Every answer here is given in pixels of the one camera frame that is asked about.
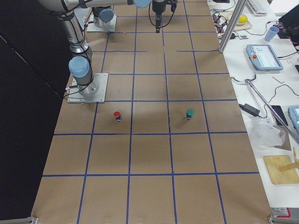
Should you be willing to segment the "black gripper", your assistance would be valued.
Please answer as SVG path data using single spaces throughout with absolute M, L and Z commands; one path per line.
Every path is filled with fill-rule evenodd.
M 155 13 L 155 26 L 156 33 L 160 32 L 162 13 L 166 10 L 166 0 L 153 0 L 152 1 L 152 10 Z

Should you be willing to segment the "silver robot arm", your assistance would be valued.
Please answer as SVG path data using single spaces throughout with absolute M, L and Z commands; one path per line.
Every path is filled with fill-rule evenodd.
M 93 23 L 96 27 L 102 28 L 107 25 L 113 18 L 114 12 L 111 6 L 107 7 L 92 7 Z
M 112 6 L 135 5 L 138 8 L 150 7 L 155 12 L 156 31 L 159 32 L 162 13 L 166 5 L 176 10 L 177 1 L 172 0 L 41 0 L 40 4 L 50 10 L 62 23 L 70 44 L 73 58 L 69 70 L 74 77 L 75 87 L 66 95 L 69 103 L 104 103 L 107 90 L 107 73 L 94 73 L 92 49 L 83 35 L 83 28 L 74 13 L 76 8 L 91 8 L 93 23 L 97 28 L 107 28 L 116 18 Z

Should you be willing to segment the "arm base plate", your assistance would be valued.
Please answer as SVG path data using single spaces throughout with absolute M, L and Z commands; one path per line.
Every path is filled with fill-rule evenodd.
M 106 98 L 108 73 L 94 73 L 93 81 L 85 88 L 77 85 L 75 78 L 67 96 L 68 103 L 104 103 Z
M 87 32 L 92 32 L 92 33 L 114 33 L 116 28 L 116 21 L 117 21 L 116 14 L 114 15 L 113 19 L 108 23 L 104 23 L 99 19 L 94 19 L 94 16 L 92 14 L 89 18 L 89 22 L 86 30 Z

